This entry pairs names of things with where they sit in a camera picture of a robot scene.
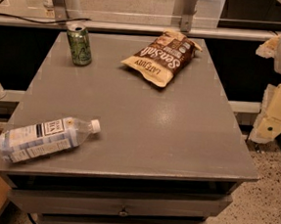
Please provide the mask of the brown chip bag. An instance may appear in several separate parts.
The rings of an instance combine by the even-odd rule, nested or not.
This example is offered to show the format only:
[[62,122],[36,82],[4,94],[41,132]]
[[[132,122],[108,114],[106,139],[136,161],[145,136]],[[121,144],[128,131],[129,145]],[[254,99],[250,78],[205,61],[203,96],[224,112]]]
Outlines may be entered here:
[[165,88],[194,59],[197,50],[201,52],[202,47],[184,34],[165,30],[150,45],[122,63],[141,72],[154,85]]

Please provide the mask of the green soda can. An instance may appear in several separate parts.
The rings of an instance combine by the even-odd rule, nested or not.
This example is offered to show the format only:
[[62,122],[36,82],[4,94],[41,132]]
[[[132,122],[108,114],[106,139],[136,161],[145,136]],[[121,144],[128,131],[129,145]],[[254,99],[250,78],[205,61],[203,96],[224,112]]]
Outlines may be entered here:
[[82,23],[71,23],[67,30],[71,57],[76,66],[87,66],[91,64],[91,48],[88,30]]

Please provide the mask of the upper drawer knob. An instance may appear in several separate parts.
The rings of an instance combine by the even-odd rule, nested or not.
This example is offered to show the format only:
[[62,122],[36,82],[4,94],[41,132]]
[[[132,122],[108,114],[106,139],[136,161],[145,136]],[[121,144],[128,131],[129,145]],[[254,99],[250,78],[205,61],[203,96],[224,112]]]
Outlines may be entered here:
[[128,211],[123,207],[122,210],[120,212],[118,212],[117,214],[119,216],[127,217],[128,216]]

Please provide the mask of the grey drawer cabinet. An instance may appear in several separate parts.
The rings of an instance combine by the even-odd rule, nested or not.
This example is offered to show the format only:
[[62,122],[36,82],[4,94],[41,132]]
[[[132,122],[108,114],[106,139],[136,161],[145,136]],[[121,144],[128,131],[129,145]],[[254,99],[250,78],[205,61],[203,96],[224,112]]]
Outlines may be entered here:
[[206,224],[258,177],[210,54],[158,88],[122,63],[148,38],[90,40],[92,64],[76,67],[58,36],[9,124],[72,116],[99,120],[101,132],[28,163],[0,155],[11,201],[39,224]]

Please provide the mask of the clear plastic water bottle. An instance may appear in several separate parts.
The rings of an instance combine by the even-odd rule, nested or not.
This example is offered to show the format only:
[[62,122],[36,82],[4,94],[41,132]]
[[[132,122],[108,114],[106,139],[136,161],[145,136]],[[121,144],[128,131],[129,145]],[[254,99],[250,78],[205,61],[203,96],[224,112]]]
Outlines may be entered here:
[[99,120],[60,118],[3,132],[0,152],[5,161],[19,163],[73,149],[99,132]]

